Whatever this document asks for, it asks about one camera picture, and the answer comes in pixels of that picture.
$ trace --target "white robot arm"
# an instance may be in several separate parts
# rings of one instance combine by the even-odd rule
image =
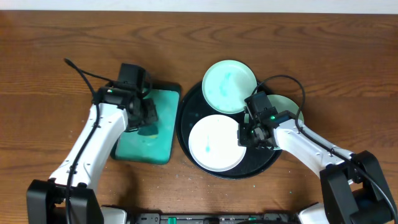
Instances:
[[[326,139],[311,131],[311,129],[307,128],[301,120],[298,121],[298,125],[303,127],[304,131],[313,138],[330,148],[334,148],[336,152],[345,156],[345,158],[351,159],[351,154],[353,152],[333,145]],[[290,119],[279,124],[279,127],[274,131],[274,136],[276,144],[282,150],[291,153],[318,177],[320,176],[321,170],[325,169],[327,165],[338,165],[344,162],[342,159],[330,154],[328,151],[324,150],[322,147],[300,133],[296,128],[294,119]]]
[[[95,192],[112,147],[123,131],[126,130],[128,124],[126,109],[121,110],[117,105],[100,103],[99,111],[101,116],[99,126],[81,155],[72,179],[72,187],[85,184],[86,188],[93,189]],[[93,105],[90,108],[87,123],[69,155],[49,178],[53,179],[56,184],[67,184],[70,166],[93,128],[95,118],[96,107]]]

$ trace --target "wooden table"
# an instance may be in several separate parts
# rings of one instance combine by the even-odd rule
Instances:
[[[183,95],[224,59],[258,79],[288,74],[307,91],[307,126],[379,159],[398,199],[398,16],[167,12],[0,12],[0,222],[27,223],[25,192],[66,157],[90,92],[62,60],[117,78],[122,62],[178,82]],[[97,89],[101,80],[90,79]],[[300,101],[296,84],[270,83]],[[322,201],[320,182],[283,153],[264,173],[222,180],[196,168],[174,139],[168,164],[109,159],[100,204],[164,213],[298,210]]]

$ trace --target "mint green plate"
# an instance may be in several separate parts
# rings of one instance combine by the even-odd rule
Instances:
[[[171,155],[175,117],[180,95],[153,89],[146,98],[154,100],[159,120],[132,133],[122,133],[114,159],[166,164]]]
[[[224,60],[211,66],[201,83],[206,102],[218,112],[242,112],[257,80],[248,66],[235,60]]]
[[[278,113],[288,110],[293,114],[297,113],[299,106],[293,102],[293,100],[281,95],[268,95],[268,99],[272,106],[275,106]],[[298,118],[304,121],[303,112],[300,112]]]

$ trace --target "black tray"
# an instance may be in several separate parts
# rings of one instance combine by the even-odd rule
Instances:
[[[268,95],[272,92],[268,89],[264,90]],[[243,123],[243,112],[237,114],[223,114],[214,110],[205,100],[202,90],[201,82],[197,83],[183,98],[178,106],[176,132],[178,141],[181,145],[185,155],[193,162],[199,169],[215,177],[223,179],[244,179],[260,174],[268,167],[270,167],[275,160],[280,156],[281,150],[269,151],[259,150],[254,147],[248,147],[242,161],[234,168],[223,171],[214,172],[207,170],[200,166],[191,156],[188,147],[189,134],[193,126],[202,118],[213,115],[222,114],[233,118],[238,123]]]

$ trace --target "black cable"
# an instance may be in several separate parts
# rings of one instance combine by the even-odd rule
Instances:
[[[302,102],[300,107],[297,110],[296,113],[296,117],[295,117],[295,125],[298,129],[298,131],[300,133],[302,133],[305,137],[307,137],[309,140],[313,141],[315,144],[319,145],[320,147],[324,148],[324,150],[328,151],[331,155],[335,155],[337,157],[339,157],[340,159],[342,159],[343,161],[345,161],[349,166],[351,166],[352,168],[356,169],[358,171],[359,174],[361,174],[365,179],[367,179],[370,183],[373,184],[373,186],[375,186],[379,193],[383,196],[384,200],[386,201],[392,216],[394,217],[394,223],[397,224],[398,221],[398,216],[397,213],[394,209],[394,206],[392,205],[391,201],[389,200],[389,198],[387,197],[386,193],[384,193],[384,191],[380,188],[380,186],[374,181],[374,179],[369,176],[365,171],[362,170],[362,168],[358,167],[356,164],[352,163],[349,159],[345,158],[343,155],[341,155],[340,153],[335,152],[335,150],[333,149],[333,147],[329,148],[327,146],[325,146],[324,144],[320,143],[319,141],[317,141],[316,139],[314,139],[313,137],[311,137],[309,134],[307,134],[304,131],[303,127],[299,126],[299,115],[304,107],[304,103],[305,103],[305,90],[303,85],[294,77],[288,76],[288,75],[274,75],[272,77],[266,78],[264,81],[262,81],[260,84],[258,84],[258,86],[256,86],[256,88],[253,90],[252,95],[257,91],[257,89],[265,84],[266,82],[268,82],[269,80],[273,79],[273,78],[279,78],[279,77],[283,77],[283,78],[289,78],[291,80],[293,80],[295,83],[297,83],[299,85],[299,87],[301,88],[302,91]]]
[[[84,74],[89,75],[89,76],[91,76],[91,77],[99,78],[99,79],[102,79],[102,80],[105,80],[105,81],[114,83],[114,80],[112,80],[112,79],[110,79],[110,78],[106,78],[106,77],[102,77],[102,76],[99,76],[99,75],[95,75],[95,74],[92,74],[92,73],[90,73],[90,72],[86,72],[86,71],[84,71],[84,70],[82,70],[82,69],[80,69],[80,68],[77,68],[77,69],[79,69],[81,72],[83,72]]]
[[[96,119],[93,125],[93,128],[91,129],[90,133],[88,134],[86,140],[84,141],[83,145],[81,145],[80,150],[78,151],[75,160],[72,163],[72,166],[70,166],[70,170],[69,170],[69,175],[68,175],[68,181],[67,181],[67,187],[66,187],[66,191],[65,191],[65,210],[66,210],[66,217],[67,217],[67,224],[72,224],[72,218],[71,218],[71,211],[70,211],[70,189],[72,187],[72,178],[73,175],[76,171],[76,166],[77,163],[80,159],[80,156],[83,154],[83,151],[85,150],[85,147],[87,146],[88,142],[90,141],[91,137],[93,136],[96,128],[98,127],[98,124],[100,122],[100,106],[99,106],[99,102],[96,99],[96,93],[93,89],[93,87],[91,86],[90,82],[87,80],[87,78],[84,76],[83,71],[80,70],[71,60],[65,58],[64,59],[65,63],[68,64],[69,66],[71,66],[72,68],[74,68],[79,75],[83,78],[83,80],[85,81],[85,83],[87,84],[88,88],[91,91],[91,94],[93,95],[93,100],[94,100],[94,105],[96,108]]]

